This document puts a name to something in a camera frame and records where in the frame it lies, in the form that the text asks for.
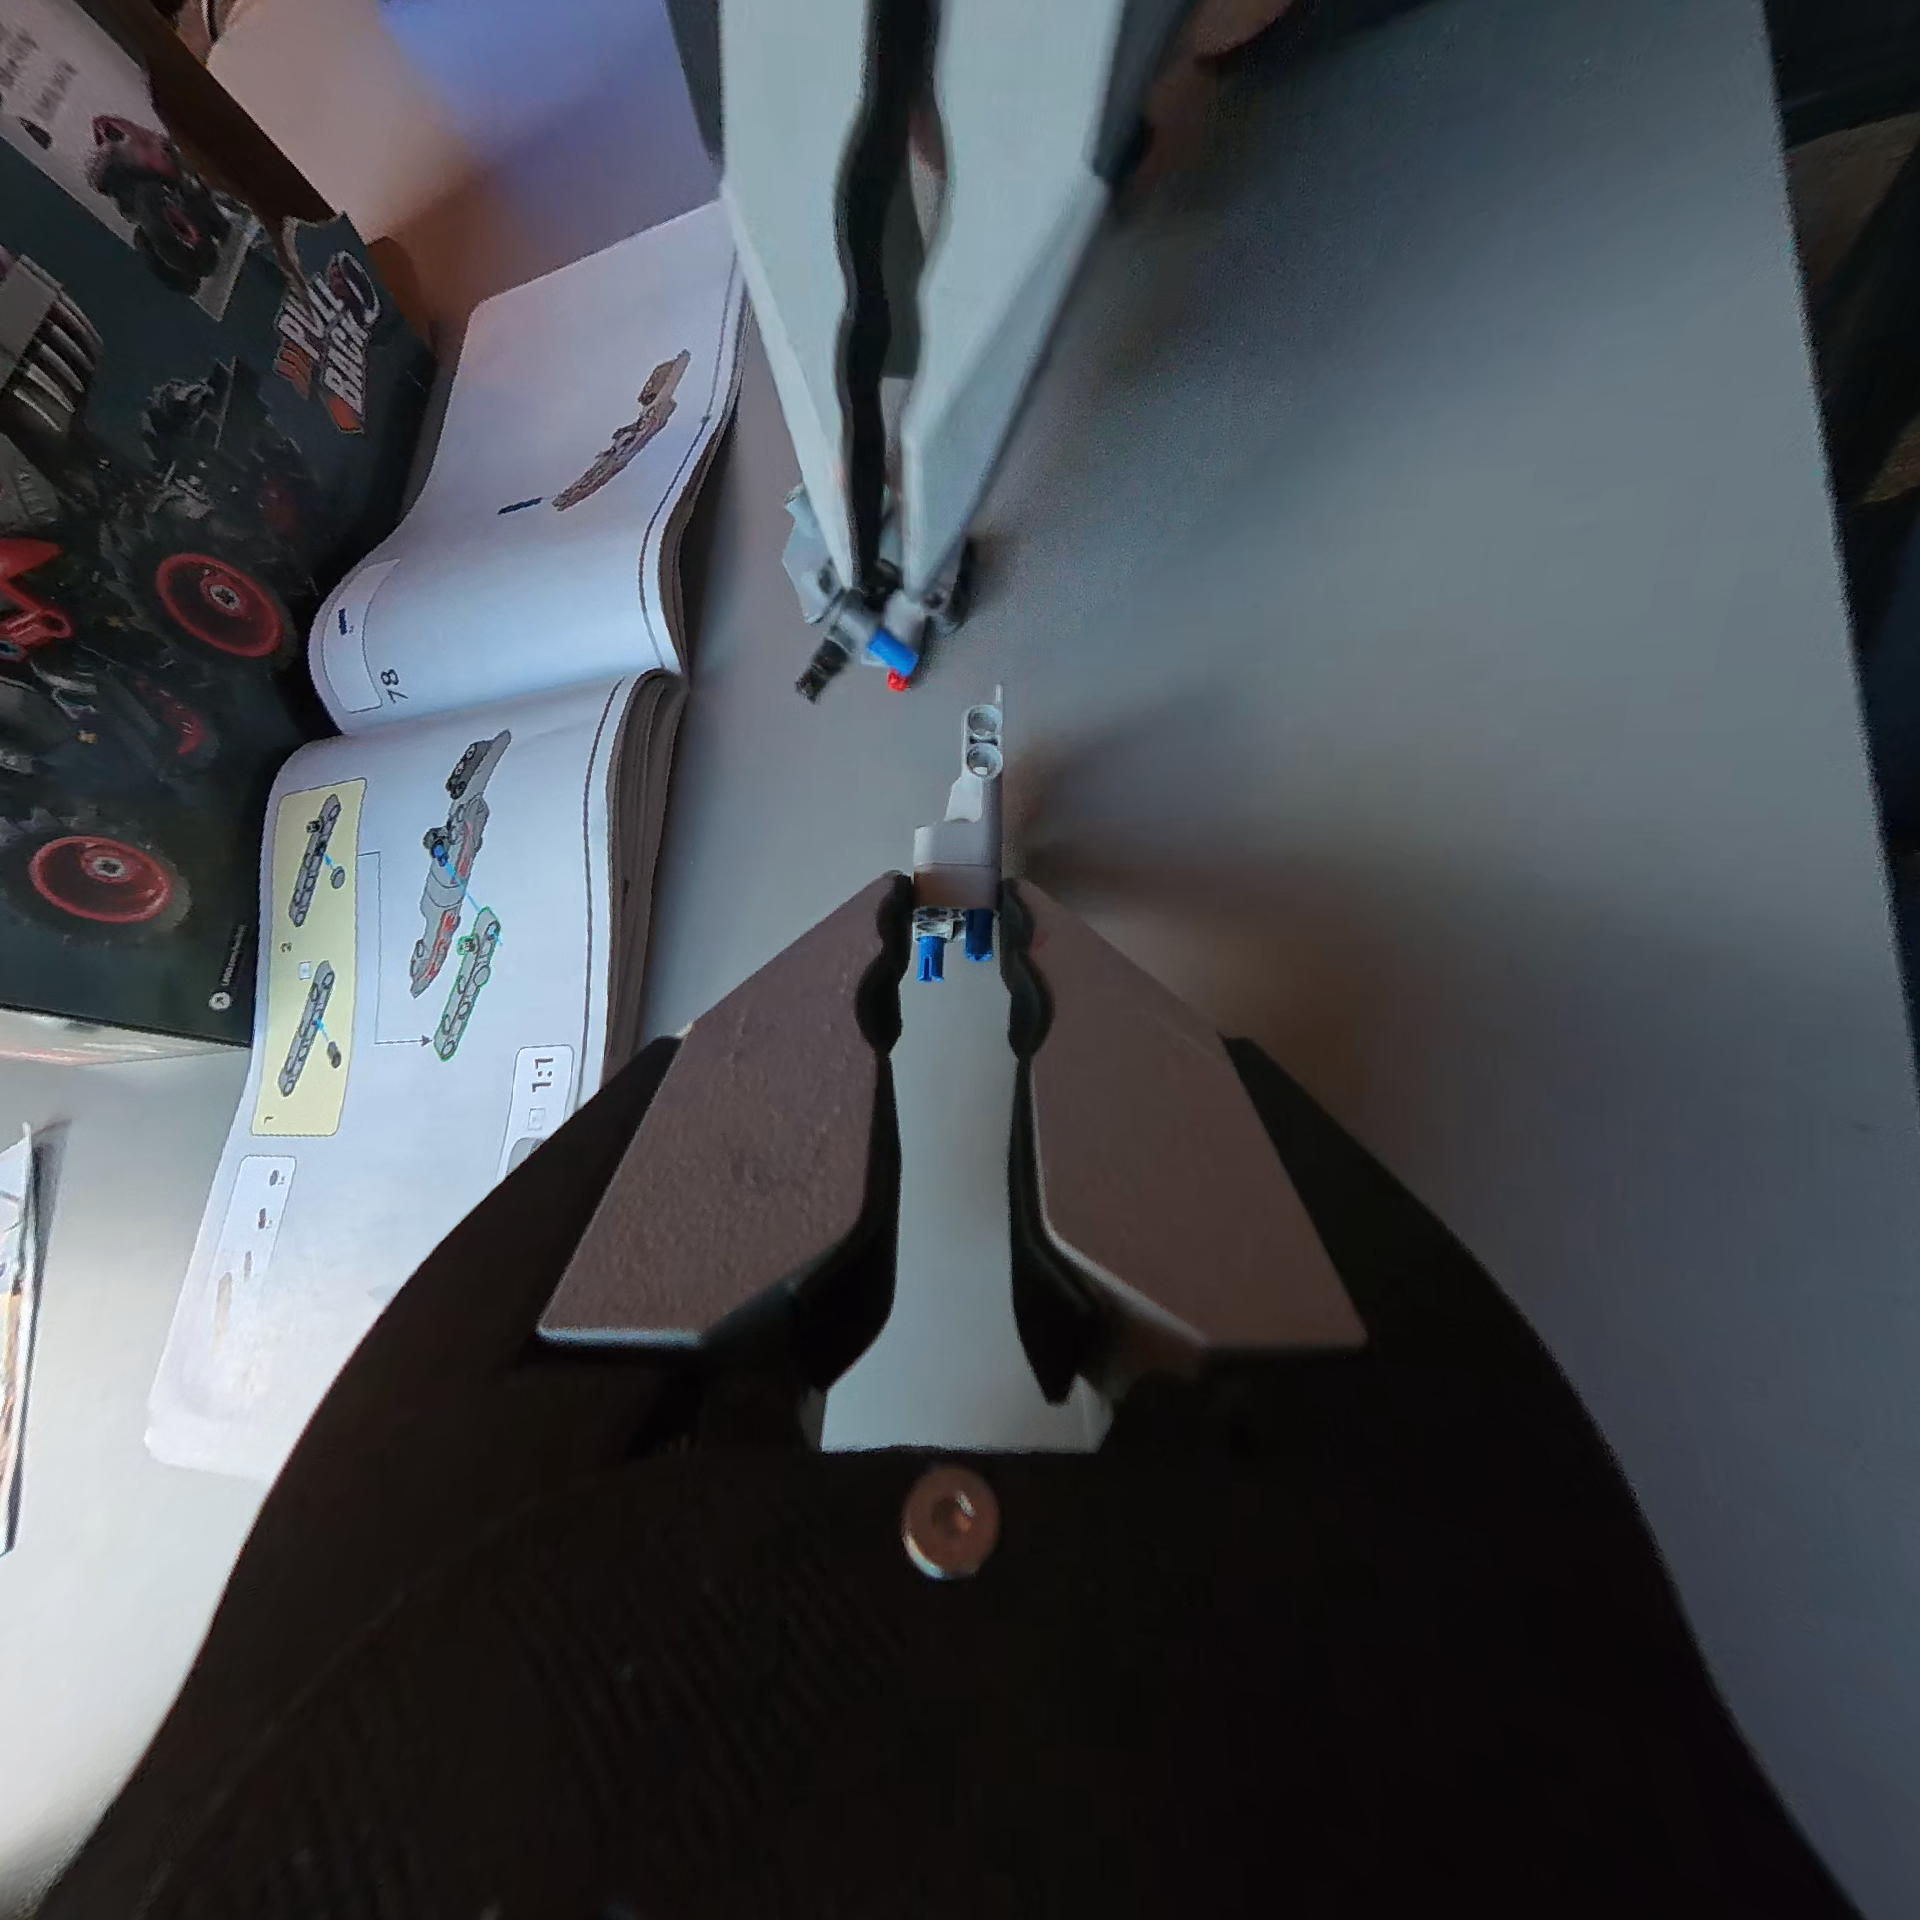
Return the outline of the lego instruction booklet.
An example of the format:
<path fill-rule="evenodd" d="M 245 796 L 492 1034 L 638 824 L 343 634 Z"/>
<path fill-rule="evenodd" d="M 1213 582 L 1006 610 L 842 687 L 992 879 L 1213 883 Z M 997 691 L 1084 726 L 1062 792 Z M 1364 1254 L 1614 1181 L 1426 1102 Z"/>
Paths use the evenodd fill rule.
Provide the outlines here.
<path fill-rule="evenodd" d="M 720 202 L 480 303 L 413 504 L 316 615 L 338 731 L 268 802 L 157 1463 L 271 1482 L 420 1261 L 638 1047 L 680 538 L 744 308 Z"/>

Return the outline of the dark grey lego beam blue pin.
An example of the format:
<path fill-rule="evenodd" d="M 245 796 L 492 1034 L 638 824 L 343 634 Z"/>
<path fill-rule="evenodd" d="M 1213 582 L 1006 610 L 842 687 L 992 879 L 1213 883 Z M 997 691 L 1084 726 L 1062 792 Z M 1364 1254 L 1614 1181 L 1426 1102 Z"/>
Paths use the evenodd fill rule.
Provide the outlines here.
<path fill-rule="evenodd" d="M 975 587 L 975 542 L 964 540 L 919 592 L 904 587 L 897 542 L 881 542 L 862 587 L 832 598 L 832 635 L 850 659 L 897 680 L 920 672 L 924 656 L 968 620 Z"/>

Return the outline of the grey lego piece red pin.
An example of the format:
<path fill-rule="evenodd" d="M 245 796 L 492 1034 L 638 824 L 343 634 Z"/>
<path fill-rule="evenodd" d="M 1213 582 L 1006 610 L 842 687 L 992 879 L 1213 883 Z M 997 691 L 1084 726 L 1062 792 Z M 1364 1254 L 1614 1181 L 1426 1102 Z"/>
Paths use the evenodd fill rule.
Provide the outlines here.
<path fill-rule="evenodd" d="M 889 631 L 876 631 L 858 644 L 832 635 L 823 638 L 800 672 L 797 695 L 804 704 L 821 702 L 826 685 L 853 666 L 881 672 L 884 685 L 900 693 L 909 691 L 920 672 L 920 651 Z"/>

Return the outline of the monster truck lego box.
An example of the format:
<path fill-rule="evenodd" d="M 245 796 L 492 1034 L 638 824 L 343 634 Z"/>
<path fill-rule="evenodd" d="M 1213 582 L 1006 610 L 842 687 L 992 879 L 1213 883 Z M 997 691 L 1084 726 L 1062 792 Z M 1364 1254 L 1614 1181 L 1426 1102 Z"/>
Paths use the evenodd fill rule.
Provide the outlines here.
<path fill-rule="evenodd" d="M 305 635 L 434 373 L 376 259 L 137 4 L 2 4 L 4 1012 L 250 1038 Z"/>

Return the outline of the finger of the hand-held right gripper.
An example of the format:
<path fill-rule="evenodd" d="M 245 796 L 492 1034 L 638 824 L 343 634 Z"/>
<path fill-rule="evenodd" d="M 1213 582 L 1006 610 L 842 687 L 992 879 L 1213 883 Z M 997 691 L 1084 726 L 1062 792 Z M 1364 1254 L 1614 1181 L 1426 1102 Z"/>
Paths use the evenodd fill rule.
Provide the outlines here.
<path fill-rule="evenodd" d="M 909 592 L 933 587 L 968 535 L 1161 54 L 1161 4 L 937 7 L 943 197 L 897 447 Z"/>
<path fill-rule="evenodd" d="M 889 348 L 873 155 L 880 4 L 721 2 L 721 202 L 832 564 L 880 590 Z"/>

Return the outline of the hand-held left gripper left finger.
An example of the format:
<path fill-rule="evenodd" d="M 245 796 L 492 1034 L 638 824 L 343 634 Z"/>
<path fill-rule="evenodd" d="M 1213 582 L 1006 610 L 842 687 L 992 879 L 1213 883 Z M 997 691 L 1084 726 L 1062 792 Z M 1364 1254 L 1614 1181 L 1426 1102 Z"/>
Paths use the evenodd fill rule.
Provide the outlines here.
<path fill-rule="evenodd" d="M 881 874 L 678 1036 L 537 1331 L 634 1359 L 687 1435 L 815 1450 L 896 1302 L 906 878 Z"/>

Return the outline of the light grey lego panel piece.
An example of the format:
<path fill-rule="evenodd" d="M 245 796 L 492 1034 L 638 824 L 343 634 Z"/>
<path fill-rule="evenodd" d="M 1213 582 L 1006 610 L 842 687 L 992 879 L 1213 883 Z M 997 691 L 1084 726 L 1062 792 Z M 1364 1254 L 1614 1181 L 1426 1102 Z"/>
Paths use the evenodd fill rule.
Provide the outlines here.
<path fill-rule="evenodd" d="M 783 575 L 797 597 L 804 622 L 817 628 L 836 616 L 848 597 L 848 579 L 833 563 L 804 485 L 796 485 L 786 494 L 783 511 L 788 516 L 782 554 Z"/>

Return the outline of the printed paper sheet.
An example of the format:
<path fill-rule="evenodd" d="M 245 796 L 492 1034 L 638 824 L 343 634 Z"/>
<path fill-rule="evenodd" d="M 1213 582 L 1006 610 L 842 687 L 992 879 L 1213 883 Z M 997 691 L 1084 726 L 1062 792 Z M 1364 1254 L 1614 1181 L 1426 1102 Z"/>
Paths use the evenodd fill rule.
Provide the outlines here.
<path fill-rule="evenodd" d="M 41 1302 L 45 1152 L 41 1131 L 20 1126 L 2 1152 L 2 1554 L 17 1533 L 31 1362 Z"/>

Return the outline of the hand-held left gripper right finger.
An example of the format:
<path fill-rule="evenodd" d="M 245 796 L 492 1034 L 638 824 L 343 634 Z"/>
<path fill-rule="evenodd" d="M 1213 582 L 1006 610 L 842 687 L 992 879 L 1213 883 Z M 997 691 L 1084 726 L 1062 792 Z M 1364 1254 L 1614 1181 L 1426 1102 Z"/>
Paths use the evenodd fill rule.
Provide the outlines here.
<path fill-rule="evenodd" d="M 1229 1044 L 1028 879 L 1001 888 L 1014 1106 L 1014 1323 L 1096 1443 L 1207 1419 L 1296 1365 L 1364 1354 L 1362 1315 Z"/>

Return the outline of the grey lego assembly blue pins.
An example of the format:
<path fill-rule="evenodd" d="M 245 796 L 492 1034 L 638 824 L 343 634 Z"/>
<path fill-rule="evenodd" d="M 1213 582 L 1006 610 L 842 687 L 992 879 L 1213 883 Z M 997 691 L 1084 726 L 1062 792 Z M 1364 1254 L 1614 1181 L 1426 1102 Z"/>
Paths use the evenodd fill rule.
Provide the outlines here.
<path fill-rule="evenodd" d="M 916 981 L 943 981 L 950 944 L 970 964 L 994 959 L 1001 899 L 1004 687 L 973 704 L 961 722 L 957 776 L 941 821 L 913 834 Z"/>

